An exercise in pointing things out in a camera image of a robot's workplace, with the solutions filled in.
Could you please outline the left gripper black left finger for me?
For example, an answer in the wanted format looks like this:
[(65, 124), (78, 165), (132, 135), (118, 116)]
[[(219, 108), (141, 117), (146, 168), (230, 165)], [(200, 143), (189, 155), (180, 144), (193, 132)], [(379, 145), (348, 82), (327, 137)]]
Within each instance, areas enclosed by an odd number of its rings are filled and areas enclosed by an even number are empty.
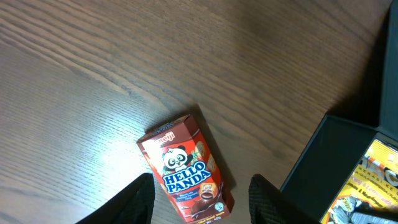
[(153, 175), (144, 173), (76, 224), (150, 224), (154, 200)]

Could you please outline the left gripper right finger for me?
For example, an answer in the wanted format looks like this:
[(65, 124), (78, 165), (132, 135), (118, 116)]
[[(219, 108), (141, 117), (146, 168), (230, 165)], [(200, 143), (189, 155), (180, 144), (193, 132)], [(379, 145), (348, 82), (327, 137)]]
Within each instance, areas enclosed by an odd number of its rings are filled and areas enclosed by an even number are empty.
[(261, 174), (254, 174), (249, 185), (249, 213), (252, 224), (319, 223), (292, 205)]

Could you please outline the red Hello Panda box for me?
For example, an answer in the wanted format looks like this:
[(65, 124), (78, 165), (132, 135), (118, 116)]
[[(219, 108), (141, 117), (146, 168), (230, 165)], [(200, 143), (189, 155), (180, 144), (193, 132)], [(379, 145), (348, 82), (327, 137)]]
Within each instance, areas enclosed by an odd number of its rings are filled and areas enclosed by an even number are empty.
[(231, 214), (234, 198), (193, 115), (154, 129), (137, 145), (186, 223), (214, 223)]

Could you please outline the dark green box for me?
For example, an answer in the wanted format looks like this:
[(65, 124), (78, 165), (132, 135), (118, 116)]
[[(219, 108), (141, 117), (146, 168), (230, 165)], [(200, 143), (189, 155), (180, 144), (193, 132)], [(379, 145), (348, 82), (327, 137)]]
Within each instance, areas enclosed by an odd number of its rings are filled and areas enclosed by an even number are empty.
[(282, 193), (320, 221), (377, 137), (397, 145), (396, 0), (389, 6), (362, 79), (324, 115)]

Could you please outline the yellow Hacks candy bag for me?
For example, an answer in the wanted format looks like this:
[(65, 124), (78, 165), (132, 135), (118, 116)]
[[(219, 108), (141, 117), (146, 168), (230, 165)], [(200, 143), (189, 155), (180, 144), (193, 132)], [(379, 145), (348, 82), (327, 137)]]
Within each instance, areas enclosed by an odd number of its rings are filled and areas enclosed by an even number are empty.
[(397, 223), (397, 148), (375, 139), (321, 222)]

